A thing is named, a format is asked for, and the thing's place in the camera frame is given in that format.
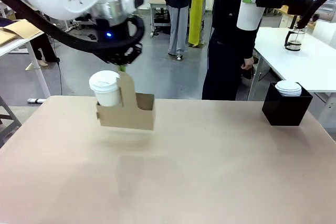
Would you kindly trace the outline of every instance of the person's hand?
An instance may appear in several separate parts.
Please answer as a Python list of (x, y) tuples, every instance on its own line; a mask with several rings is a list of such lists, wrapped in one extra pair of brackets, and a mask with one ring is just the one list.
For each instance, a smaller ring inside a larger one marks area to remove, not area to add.
[(244, 69), (244, 70), (249, 70), (253, 67), (253, 64), (254, 64), (254, 58), (253, 56), (249, 59), (244, 59), (244, 64), (241, 66), (241, 69)]

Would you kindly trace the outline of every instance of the person in black clothing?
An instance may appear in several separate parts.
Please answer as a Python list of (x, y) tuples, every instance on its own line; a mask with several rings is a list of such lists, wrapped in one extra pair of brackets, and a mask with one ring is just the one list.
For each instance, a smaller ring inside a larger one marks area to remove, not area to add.
[(253, 67), (257, 30), (245, 31), (237, 27), (241, 1), (214, 1), (214, 31), (209, 41), (203, 100), (235, 100), (242, 69)]
[(181, 60), (185, 50), (190, 0), (166, 0), (166, 3), (171, 20), (168, 54)]

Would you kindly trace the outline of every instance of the yellow fabric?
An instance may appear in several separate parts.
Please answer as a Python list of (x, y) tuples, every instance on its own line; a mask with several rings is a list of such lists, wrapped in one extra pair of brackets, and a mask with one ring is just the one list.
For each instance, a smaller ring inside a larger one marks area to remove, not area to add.
[(197, 46), (200, 42), (203, 0), (192, 0), (190, 11), (189, 43)]

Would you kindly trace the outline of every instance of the black hose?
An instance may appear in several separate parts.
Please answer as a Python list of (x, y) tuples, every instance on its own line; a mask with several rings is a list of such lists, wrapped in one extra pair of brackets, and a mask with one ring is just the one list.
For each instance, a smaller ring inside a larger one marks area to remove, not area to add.
[(318, 10), (318, 8), (323, 5), (327, 0), (315, 0), (307, 9), (306, 13), (302, 16), (298, 22), (298, 29), (303, 29), (308, 24), (311, 17)]
[(128, 21), (132, 22), (136, 26), (136, 33), (134, 36), (129, 37), (127, 40), (112, 41), (112, 42), (92, 42), (71, 36), (53, 24), (46, 21), (43, 17), (38, 15), (29, 6), (24, 4), (21, 0), (1, 0), (17, 13), (21, 14), (32, 23), (34, 26), (52, 36), (52, 38), (59, 42), (80, 51), (90, 53), (109, 53), (113, 50), (128, 50), (130, 47), (140, 42), (144, 35), (144, 23), (139, 17), (130, 17)]

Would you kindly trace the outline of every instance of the black box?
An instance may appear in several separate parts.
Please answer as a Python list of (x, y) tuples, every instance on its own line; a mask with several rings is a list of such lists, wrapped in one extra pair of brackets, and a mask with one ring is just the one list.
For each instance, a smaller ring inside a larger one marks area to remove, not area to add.
[(263, 106), (264, 115), (273, 126), (299, 126), (313, 97), (304, 88), (299, 97), (284, 97), (275, 84), (269, 85)]

